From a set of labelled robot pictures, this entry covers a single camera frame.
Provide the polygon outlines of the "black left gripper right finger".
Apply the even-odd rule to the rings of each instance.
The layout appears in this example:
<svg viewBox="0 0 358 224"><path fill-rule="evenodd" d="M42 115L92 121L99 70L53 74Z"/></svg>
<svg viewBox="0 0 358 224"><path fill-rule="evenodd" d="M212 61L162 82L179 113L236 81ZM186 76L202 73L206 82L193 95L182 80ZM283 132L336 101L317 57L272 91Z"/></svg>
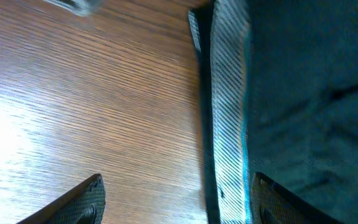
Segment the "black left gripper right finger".
<svg viewBox="0 0 358 224"><path fill-rule="evenodd" d="M250 204L255 224L340 224L261 172L253 176Z"/></svg>

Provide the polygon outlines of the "black shorts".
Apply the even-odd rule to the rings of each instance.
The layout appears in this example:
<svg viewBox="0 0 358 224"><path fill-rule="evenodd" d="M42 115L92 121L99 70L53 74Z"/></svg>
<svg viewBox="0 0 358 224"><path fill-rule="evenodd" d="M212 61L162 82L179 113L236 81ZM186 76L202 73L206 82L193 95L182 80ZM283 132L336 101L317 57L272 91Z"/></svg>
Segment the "black shorts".
<svg viewBox="0 0 358 224"><path fill-rule="evenodd" d="M358 0L214 0L188 20L208 222L254 223L261 172L358 223Z"/></svg>

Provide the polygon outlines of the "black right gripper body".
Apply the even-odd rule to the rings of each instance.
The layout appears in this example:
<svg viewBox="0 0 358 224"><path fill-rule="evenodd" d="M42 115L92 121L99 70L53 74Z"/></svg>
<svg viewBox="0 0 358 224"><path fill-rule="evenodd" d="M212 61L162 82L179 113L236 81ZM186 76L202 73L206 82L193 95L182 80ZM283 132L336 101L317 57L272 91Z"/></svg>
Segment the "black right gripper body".
<svg viewBox="0 0 358 224"><path fill-rule="evenodd" d="M101 0L44 0L50 4L64 8L77 16L88 16L96 11Z"/></svg>

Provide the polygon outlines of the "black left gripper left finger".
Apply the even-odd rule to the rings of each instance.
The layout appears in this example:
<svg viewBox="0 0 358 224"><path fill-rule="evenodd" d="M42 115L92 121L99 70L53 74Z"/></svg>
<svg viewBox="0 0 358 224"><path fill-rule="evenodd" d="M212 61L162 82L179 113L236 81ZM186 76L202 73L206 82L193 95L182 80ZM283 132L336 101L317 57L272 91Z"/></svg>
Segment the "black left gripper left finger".
<svg viewBox="0 0 358 224"><path fill-rule="evenodd" d="M18 224L101 224L106 191L101 174L94 174Z"/></svg>

